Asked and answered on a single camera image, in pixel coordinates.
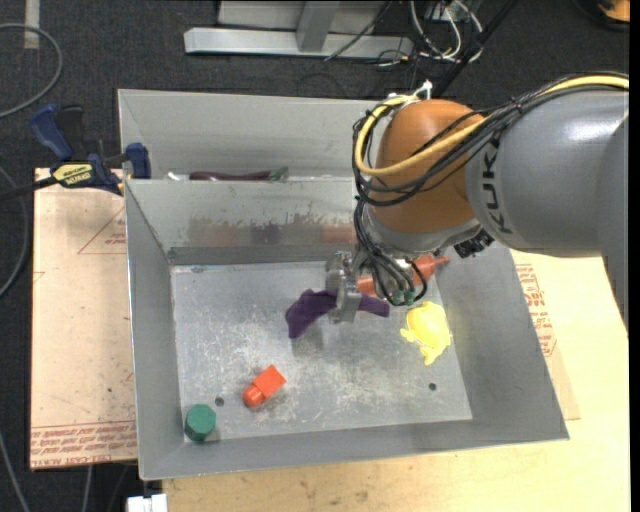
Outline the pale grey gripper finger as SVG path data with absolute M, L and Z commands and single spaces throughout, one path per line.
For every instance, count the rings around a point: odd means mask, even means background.
M 361 303 L 361 294 L 357 291 L 339 290 L 336 306 L 329 311 L 328 317 L 333 323 L 353 323 Z

